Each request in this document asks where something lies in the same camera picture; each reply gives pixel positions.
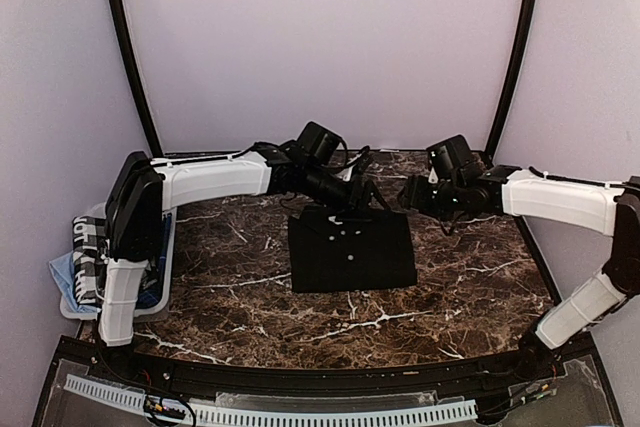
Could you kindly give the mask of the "black long sleeve shirt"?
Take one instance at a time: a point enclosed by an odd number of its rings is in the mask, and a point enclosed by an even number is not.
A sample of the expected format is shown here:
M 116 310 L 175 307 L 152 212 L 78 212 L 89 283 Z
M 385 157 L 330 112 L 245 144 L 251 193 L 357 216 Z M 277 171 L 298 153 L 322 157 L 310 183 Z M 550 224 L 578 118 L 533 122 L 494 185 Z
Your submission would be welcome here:
M 308 206 L 288 218 L 292 290 L 330 293 L 417 284 L 407 215 Z

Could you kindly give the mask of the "grey plastic laundry basket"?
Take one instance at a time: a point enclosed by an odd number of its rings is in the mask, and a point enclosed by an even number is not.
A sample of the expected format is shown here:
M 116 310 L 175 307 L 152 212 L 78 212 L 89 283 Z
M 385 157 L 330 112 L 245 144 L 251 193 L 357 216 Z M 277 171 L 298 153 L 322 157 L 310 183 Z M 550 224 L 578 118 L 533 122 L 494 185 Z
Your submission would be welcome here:
M 163 246 L 143 271 L 135 307 L 137 316 L 156 314 L 169 300 L 176 214 L 173 209 L 163 215 Z M 67 319 L 94 320 L 102 307 L 108 264 L 105 226 L 103 203 L 75 217 L 71 224 L 72 251 L 49 262 L 61 293 L 60 311 Z

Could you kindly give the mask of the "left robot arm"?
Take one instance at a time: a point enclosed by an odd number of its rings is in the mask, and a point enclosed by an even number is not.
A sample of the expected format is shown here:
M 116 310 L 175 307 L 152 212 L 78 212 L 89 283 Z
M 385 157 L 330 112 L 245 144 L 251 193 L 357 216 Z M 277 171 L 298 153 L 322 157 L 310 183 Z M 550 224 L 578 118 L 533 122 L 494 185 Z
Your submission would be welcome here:
M 298 138 L 280 145 L 258 141 L 227 155 L 178 160 L 131 153 L 105 206 L 107 263 L 97 333 L 109 346 L 101 364 L 120 383 L 141 374 L 140 359 L 124 346 L 133 321 L 143 271 L 168 244 L 164 215 L 178 207 L 241 195 L 302 194 L 339 212 L 366 211 L 381 199 L 363 173 L 369 149 L 340 167 L 329 162 L 342 137 L 310 121 Z

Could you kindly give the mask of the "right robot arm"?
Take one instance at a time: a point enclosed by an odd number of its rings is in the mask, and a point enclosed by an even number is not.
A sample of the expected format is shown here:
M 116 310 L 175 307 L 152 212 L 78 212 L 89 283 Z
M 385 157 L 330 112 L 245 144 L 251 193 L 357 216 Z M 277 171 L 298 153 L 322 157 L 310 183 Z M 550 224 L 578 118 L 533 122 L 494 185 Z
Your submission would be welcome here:
M 594 181 L 553 175 L 533 167 L 486 169 L 456 135 L 427 149 L 428 175 L 408 178 L 399 204 L 438 221 L 481 214 L 535 217 L 590 229 L 611 238 L 605 264 L 572 295 L 550 309 L 510 360 L 521 381 L 549 363 L 563 346 L 639 293 L 639 179 Z

